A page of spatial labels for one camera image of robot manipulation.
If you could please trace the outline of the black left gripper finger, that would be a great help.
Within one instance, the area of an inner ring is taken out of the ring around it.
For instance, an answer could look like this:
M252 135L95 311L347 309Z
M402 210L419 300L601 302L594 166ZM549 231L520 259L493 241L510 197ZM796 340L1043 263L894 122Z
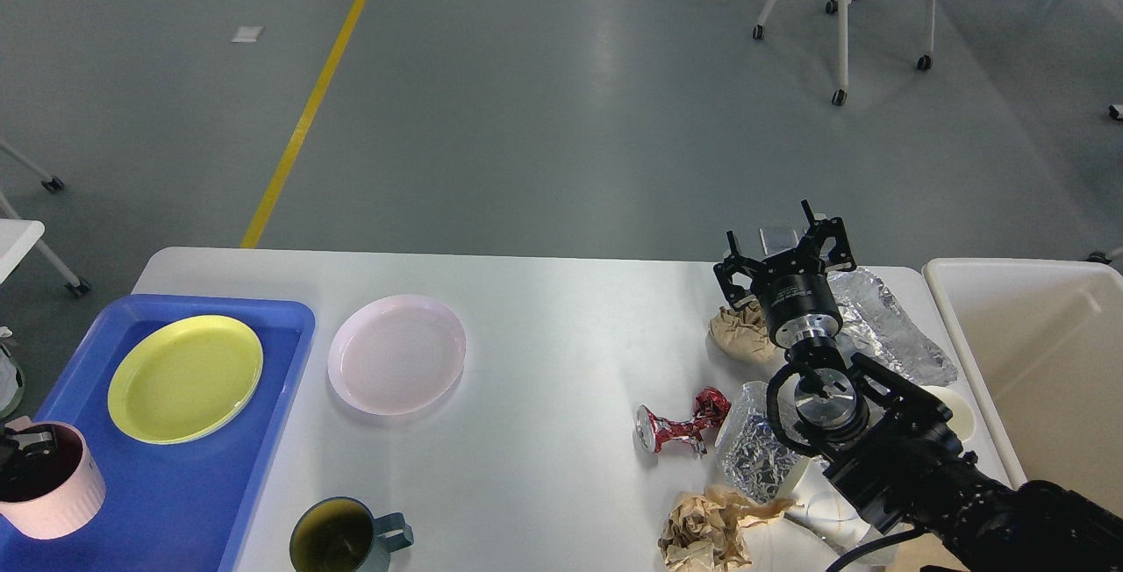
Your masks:
M1 483L4 490L45 490L55 484L60 443L53 432L15 432L4 427Z

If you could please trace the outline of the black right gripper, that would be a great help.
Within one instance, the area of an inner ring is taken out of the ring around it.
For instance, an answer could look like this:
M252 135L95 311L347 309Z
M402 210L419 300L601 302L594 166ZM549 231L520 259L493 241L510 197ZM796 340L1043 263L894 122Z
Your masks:
M807 228L785 257L786 275L769 281L769 264L746 256L734 231L725 231L725 256L712 267L730 309L750 303L758 276L768 281L759 288L759 305L769 339L782 349L793 348L798 341L834 339L844 321L827 275L857 267L842 217L818 216L809 200L798 205Z

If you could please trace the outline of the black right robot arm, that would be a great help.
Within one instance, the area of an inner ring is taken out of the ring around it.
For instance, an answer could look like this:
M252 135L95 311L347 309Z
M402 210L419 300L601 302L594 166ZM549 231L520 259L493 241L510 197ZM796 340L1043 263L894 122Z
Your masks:
M828 275L857 263L841 218L802 209L809 226L793 248L756 260L727 231L713 271L731 308L757 301L783 351L767 384L769 428L784 447L827 460L827 480L882 533L868 550L931 533L969 571L1119 571L1119 516L1048 481L1012 489L984 475L938 397L840 352Z

